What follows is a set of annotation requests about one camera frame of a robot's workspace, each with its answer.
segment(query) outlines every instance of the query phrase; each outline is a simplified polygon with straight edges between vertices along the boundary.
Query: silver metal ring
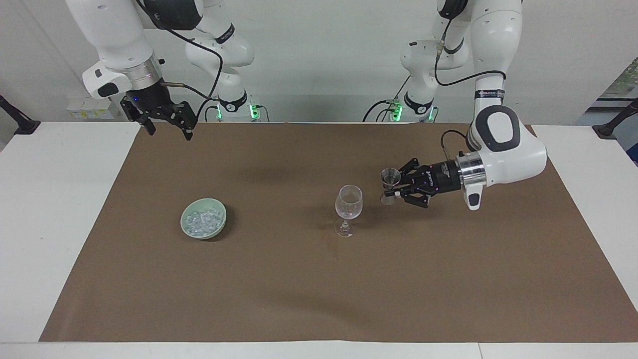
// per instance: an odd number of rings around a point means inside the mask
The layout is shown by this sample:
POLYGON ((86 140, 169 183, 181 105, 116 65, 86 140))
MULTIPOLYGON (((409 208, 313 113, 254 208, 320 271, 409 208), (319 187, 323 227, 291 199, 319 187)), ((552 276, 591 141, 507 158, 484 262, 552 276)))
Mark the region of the silver metal ring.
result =
POLYGON ((132 90, 141 90, 155 85, 161 79, 161 68, 155 55, 151 56, 142 64, 131 68, 114 69, 109 68, 113 72, 123 73, 131 81, 132 90))
POLYGON ((462 157, 457 157, 456 162, 459 165, 461 183, 464 186, 487 184, 485 166, 478 152, 466 153, 462 157))

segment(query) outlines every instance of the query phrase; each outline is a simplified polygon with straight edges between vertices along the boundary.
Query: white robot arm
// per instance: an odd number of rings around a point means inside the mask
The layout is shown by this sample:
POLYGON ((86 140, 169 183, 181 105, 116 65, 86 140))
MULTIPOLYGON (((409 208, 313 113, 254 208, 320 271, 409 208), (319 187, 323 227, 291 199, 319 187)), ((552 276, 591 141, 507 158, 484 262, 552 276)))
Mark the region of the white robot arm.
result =
POLYGON ((534 177, 547 163, 542 141, 503 105, 505 73, 521 35, 522 1, 439 0, 438 10, 441 21, 435 24, 434 33, 443 36, 413 42, 402 55, 411 79, 401 105, 409 116, 428 115, 442 84, 436 71, 464 65, 470 51, 464 37, 470 28, 474 67, 480 74, 473 76, 475 113, 466 136, 471 152, 432 166, 420 166, 413 159, 401 169, 401 183, 407 186, 386 195, 398 195, 408 203, 427 207, 433 195, 463 189, 468 207, 477 210, 484 187, 534 177))
POLYGON ((198 36, 193 40, 220 54, 224 59, 223 65, 215 55, 190 43, 186 44, 186 57, 213 79, 220 74, 216 86, 221 105, 218 117, 252 121, 258 114, 235 68, 253 63, 255 50, 246 39, 235 33, 235 26, 228 19, 224 0, 204 0, 204 17, 197 29, 207 36, 198 36))
MULTIPOLYGON (((144 36, 144 27, 170 31, 197 27, 209 34, 196 43, 210 51, 189 45, 187 53, 195 54, 189 58, 214 74, 214 78, 218 78, 219 70, 222 75, 218 89, 220 102, 237 103, 244 95, 248 97, 232 67, 249 65, 255 55, 245 40, 234 35, 234 27, 225 19, 221 1, 66 0, 66 3, 100 57, 98 63, 82 75, 88 92, 94 98, 126 93, 121 101, 125 114, 151 135, 155 132, 151 119, 163 119, 179 127, 190 140, 197 116, 188 102, 171 101, 167 88, 171 84, 162 78, 160 64, 144 36), (223 74, 222 61, 214 55, 215 51, 222 53, 220 57, 227 56, 223 74)), ((236 112, 242 108, 246 105, 238 105, 236 112)))

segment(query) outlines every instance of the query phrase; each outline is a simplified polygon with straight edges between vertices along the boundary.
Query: green bowl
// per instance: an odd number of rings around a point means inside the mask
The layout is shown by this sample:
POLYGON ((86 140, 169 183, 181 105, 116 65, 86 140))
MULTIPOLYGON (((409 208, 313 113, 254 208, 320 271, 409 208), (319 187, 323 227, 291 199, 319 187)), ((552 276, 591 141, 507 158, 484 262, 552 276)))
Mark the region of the green bowl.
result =
POLYGON ((184 234, 186 234, 187 236, 194 238, 196 240, 202 240, 202 241, 209 240, 215 237, 216 235, 218 235, 221 232, 221 230, 224 229, 224 225, 226 225, 226 207, 224 207, 224 204, 219 202, 216 199, 212 199, 212 198, 200 199, 198 201, 191 203, 188 207, 186 207, 186 209, 184 210, 184 213, 182 213, 182 218, 180 219, 180 225, 182 227, 182 231, 184 231, 184 234), (196 237, 196 236, 191 236, 190 234, 188 234, 186 232, 186 229, 184 228, 184 226, 186 225, 186 217, 188 217, 188 215, 190 215, 191 213, 195 211, 205 212, 210 209, 221 211, 222 213, 221 227, 219 227, 217 231, 214 231, 212 234, 208 236, 196 237))

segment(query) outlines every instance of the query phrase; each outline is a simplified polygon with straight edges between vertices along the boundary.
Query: glass base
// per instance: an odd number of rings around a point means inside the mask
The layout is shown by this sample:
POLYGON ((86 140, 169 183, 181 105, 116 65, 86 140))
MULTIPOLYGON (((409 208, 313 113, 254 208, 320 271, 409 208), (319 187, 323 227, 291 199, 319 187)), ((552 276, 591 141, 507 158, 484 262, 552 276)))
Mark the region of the glass base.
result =
POLYGON ((334 223, 334 231, 343 238, 352 237, 355 234, 354 227, 350 222, 347 225, 343 225, 343 222, 343 219, 337 219, 337 222, 334 223))
POLYGON ((396 201, 395 197, 386 197, 385 194, 381 194, 381 203, 384 206, 392 206, 396 201))

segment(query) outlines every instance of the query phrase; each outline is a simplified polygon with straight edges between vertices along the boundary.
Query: table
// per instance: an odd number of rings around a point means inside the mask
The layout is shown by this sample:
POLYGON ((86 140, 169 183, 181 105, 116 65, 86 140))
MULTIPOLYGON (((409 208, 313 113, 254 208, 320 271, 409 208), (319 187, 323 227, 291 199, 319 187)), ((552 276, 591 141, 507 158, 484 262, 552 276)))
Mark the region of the table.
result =
MULTIPOLYGON (((618 143, 598 139, 591 128, 533 128, 638 307, 638 222, 632 212, 638 200, 638 169, 618 143)), ((138 129, 130 123, 44 123, 34 135, 16 136, 0 153, 1 357, 83 358, 87 353, 96 358, 638 356, 638 343, 36 343, 138 129)))

